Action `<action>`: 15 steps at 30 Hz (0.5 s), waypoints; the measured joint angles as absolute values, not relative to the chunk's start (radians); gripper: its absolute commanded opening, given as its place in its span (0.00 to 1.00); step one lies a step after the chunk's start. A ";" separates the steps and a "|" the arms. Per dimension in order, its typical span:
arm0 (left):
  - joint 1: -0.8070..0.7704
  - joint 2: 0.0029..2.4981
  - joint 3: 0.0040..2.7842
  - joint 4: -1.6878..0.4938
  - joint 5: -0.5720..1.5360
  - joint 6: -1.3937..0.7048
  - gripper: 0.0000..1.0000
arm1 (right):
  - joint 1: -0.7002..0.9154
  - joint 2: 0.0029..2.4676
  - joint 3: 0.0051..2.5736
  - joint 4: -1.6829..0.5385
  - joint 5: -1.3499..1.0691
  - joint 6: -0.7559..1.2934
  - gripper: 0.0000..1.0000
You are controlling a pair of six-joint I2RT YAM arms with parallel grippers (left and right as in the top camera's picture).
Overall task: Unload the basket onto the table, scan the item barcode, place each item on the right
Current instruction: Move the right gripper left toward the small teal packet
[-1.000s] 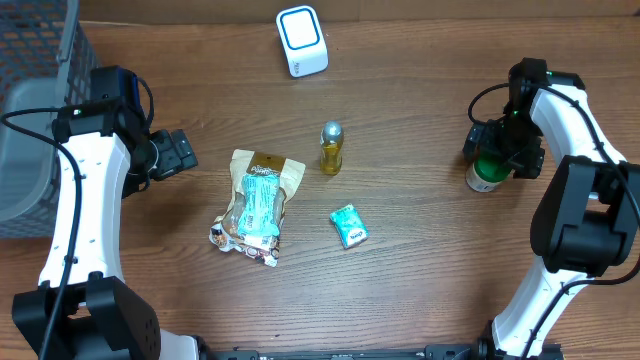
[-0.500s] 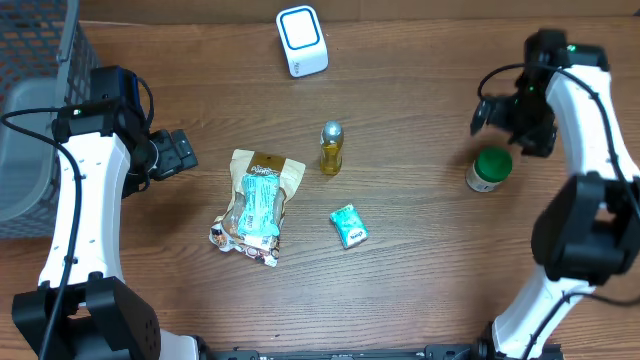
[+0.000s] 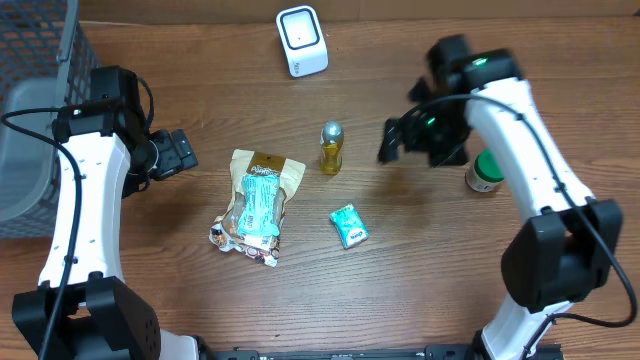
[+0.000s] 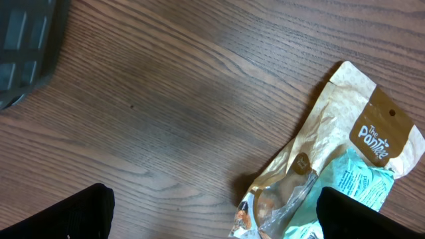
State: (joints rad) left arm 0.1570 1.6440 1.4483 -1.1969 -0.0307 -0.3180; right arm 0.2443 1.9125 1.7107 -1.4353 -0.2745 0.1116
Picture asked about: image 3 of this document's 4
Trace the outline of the green lid jar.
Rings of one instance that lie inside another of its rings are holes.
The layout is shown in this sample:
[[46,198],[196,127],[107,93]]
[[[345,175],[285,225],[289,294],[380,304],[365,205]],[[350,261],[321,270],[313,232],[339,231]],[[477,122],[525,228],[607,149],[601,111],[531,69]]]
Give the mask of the green lid jar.
[[489,148],[475,158],[465,173],[466,184],[476,192],[491,192],[501,185],[504,179]]

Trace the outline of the brown snack pouch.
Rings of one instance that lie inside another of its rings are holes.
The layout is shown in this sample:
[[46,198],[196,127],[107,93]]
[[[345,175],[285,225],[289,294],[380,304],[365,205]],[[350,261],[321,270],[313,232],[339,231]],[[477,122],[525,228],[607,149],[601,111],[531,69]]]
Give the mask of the brown snack pouch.
[[285,205],[296,194],[306,165],[278,155],[236,149],[230,162],[231,200],[214,220],[209,241],[269,267],[280,257]]

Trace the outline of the yellow oil bottle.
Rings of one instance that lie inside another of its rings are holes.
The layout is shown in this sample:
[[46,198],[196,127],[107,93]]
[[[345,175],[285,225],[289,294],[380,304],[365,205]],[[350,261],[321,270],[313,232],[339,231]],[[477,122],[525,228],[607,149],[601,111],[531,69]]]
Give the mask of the yellow oil bottle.
[[336,175],[342,167],[344,132],[336,121],[327,122],[320,136],[320,168],[323,173]]

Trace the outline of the teal tissue packet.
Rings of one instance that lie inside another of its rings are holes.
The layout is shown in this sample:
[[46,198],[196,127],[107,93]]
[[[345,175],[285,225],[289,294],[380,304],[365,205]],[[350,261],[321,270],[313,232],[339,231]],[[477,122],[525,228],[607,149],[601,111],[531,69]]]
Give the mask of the teal tissue packet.
[[329,218],[345,249],[352,248],[369,238],[369,232],[353,204],[347,204],[332,212]]

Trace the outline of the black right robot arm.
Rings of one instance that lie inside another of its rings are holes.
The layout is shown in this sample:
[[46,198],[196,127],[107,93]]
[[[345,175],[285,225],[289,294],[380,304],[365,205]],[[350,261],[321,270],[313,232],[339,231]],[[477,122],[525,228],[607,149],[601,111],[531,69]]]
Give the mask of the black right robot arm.
[[385,123],[379,161],[419,151],[432,166],[461,165],[465,142],[477,133],[513,194],[522,226],[501,258],[507,295],[494,319],[470,344],[429,345],[424,355],[559,359],[561,348],[543,345],[542,337],[621,272],[614,255],[621,209],[596,199],[564,160],[510,50],[475,53],[463,35],[453,35],[439,39],[426,60],[432,77],[411,90],[409,111]]

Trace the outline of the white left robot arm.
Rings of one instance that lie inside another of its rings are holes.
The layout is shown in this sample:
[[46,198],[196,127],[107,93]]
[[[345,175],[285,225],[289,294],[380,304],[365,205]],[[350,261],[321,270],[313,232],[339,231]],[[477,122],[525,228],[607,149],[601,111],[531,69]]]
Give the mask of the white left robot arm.
[[52,109],[60,193],[51,249],[36,290],[17,294],[12,318],[41,359],[206,359],[196,336],[160,327],[124,280],[124,198],[195,167],[181,130],[150,130],[145,81],[119,66],[90,73],[90,98]]

